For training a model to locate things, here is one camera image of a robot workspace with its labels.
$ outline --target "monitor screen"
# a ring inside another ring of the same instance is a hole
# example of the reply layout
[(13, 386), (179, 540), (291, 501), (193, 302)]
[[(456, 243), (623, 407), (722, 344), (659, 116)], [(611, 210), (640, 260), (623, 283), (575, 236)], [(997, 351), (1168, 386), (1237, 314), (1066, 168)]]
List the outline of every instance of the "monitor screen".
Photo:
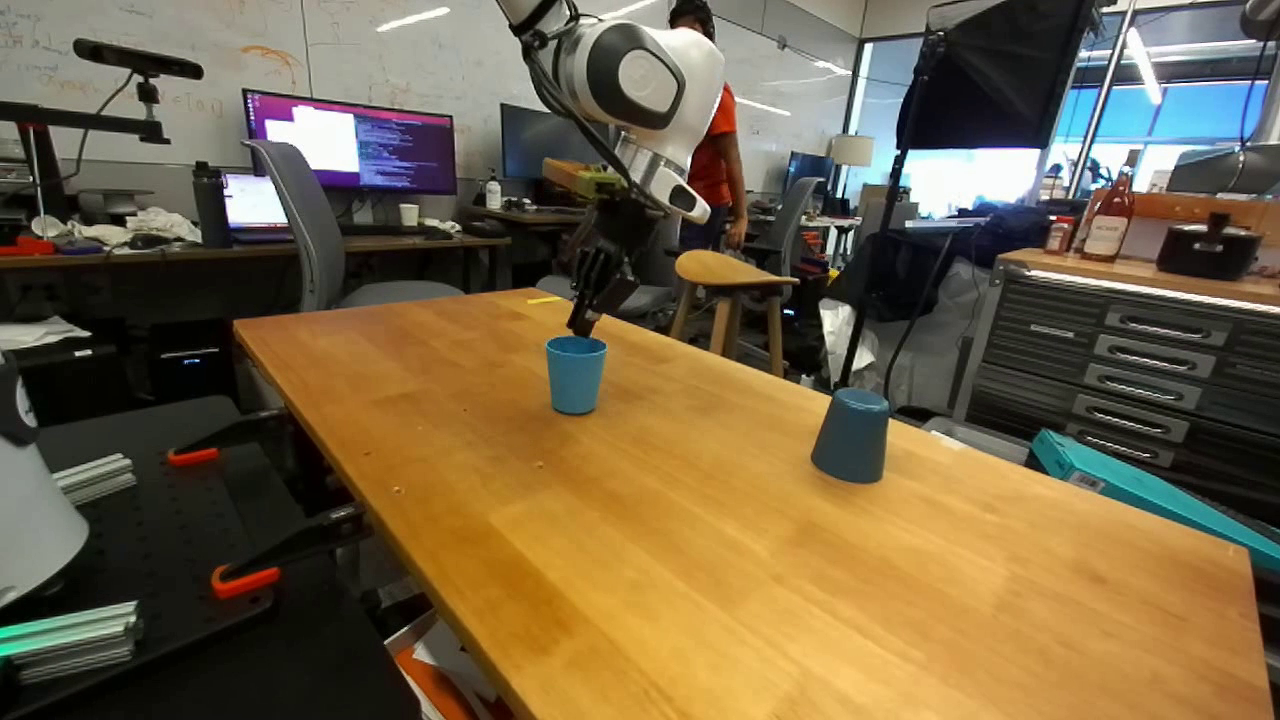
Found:
[(1091, 0), (951, 0), (934, 10), (902, 150), (1045, 150)]
[(452, 116), (243, 90), (247, 139), (298, 144), (333, 193), (456, 198)]
[(223, 171), (223, 210), (231, 232), (286, 232), (290, 215), (271, 175)]
[(550, 155), (604, 165), (574, 120), (517, 104), (499, 110), (499, 144), (499, 181), (511, 198), (535, 198), (546, 188), (540, 175)]
[(800, 175), (821, 175), (821, 181), (829, 181), (829, 171), (834, 171), (829, 155), (793, 153), (793, 155), (787, 155), (787, 168), (785, 168), (785, 188), (793, 188)]

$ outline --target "lamp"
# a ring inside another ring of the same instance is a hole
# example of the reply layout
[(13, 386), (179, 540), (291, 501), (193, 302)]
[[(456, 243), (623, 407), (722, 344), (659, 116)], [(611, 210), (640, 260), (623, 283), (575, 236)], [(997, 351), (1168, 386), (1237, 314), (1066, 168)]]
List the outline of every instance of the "lamp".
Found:
[(876, 155), (876, 139), (871, 136), (834, 136), (834, 144), (829, 144), (829, 160), (834, 160), (829, 202), (835, 202), (835, 188), (845, 181), (840, 171), (845, 168), (871, 168), (871, 155)]
[(834, 136), (829, 155), (840, 168), (870, 168), (876, 155), (876, 139), (871, 136)]

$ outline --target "dark blue cup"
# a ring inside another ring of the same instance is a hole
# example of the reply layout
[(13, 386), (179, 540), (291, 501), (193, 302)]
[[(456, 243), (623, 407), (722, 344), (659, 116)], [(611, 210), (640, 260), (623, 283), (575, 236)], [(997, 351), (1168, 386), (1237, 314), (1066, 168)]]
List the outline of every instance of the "dark blue cup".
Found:
[(812, 466), (851, 485), (885, 478), (887, 402), (876, 393), (845, 389), (834, 398), (826, 428), (812, 446)]
[(550, 377), (551, 407), (562, 418), (594, 418), (600, 402), (608, 344), (595, 335), (551, 335), (550, 342)]

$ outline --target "office chair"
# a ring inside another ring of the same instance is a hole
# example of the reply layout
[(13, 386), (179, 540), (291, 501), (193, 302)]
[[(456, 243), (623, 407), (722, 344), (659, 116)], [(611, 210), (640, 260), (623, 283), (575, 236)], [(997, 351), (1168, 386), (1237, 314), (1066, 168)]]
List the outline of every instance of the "office chair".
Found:
[[(871, 232), (879, 232), (885, 210), (887, 210), (887, 184), (863, 184), (863, 193), (858, 202), (858, 215), (860, 215), (858, 241), (870, 241)], [(910, 219), (916, 219), (916, 211), (921, 210), (913, 202), (913, 188), (902, 188), (887, 229), (910, 229)]]
[(382, 283), (344, 292), (349, 289), (344, 236), (338, 229), (329, 198), (312, 175), (312, 165), (306, 160), (306, 153), (271, 139), (243, 139), (243, 144), (262, 155), (262, 165), (270, 168), (279, 193), (291, 241), (306, 260), (306, 298), (299, 298), (306, 314), (465, 298), (462, 289), (441, 280), (382, 280)]
[(770, 236), (759, 243), (750, 243), (750, 256), (759, 256), (759, 265), (770, 272), (782, 272), (782, 278), (793, 278), (796, 267), (796, 232), (800, 232), (800, 215), (805, 210), (812, 205), (812, 193), (821, 188), (826, 181), (821, 175), (800, 175), (787, 198), (785, 198), (785, 210), (776, 211)]

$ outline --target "stool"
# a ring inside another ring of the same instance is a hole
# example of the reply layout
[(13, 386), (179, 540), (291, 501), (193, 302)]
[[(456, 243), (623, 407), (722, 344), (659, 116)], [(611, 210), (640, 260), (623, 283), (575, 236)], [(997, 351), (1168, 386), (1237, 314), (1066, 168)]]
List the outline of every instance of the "stool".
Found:
[(796, 283), (796, 278), (772, 278), (755, 265), (746, 265), (724, 254), (692, 247), (681, 254), (678, 278), (685, 280), (674, 335), (690, 335), (690, 310), (692, 298), (706, 289), (718, 305), (711, 342), (707, 351), (730, 356), (738, 344), (738, 330), (746, 316), (746, 298), (770, 298), (770, 374), (785, 377), (785, 298)]

